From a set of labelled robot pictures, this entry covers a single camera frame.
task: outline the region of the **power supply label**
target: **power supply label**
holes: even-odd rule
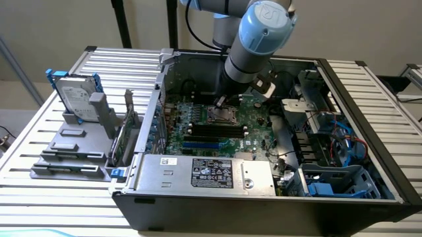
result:
[[[232,160],[193,159],[192,185],[197,188],[233,189]]]

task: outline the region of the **aluminum slatted table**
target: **aluminum slatted table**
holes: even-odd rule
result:
[[[160,73],[158,64],[160,51],[98,48],[83,54],[70,72],[101,74],[107,99],[118,113],[126,112],[123,94],[127,88],[133,89],[135,110],[143,115]],[[422,194],[422,137],[417,131],[421,128],[412,126],[407,111],[392,103],[366,67],[348,61],[330,61],[330,64]],[[0,230],[49,228],[81,237],[226,236],[138,233],[110,197],[110,183],[31,179],[33,164],[62,126],[62,113],[63,105],[54,92],[0,159]],[[354,236],[421,237],[422,214],[400,223],[379,223]]]

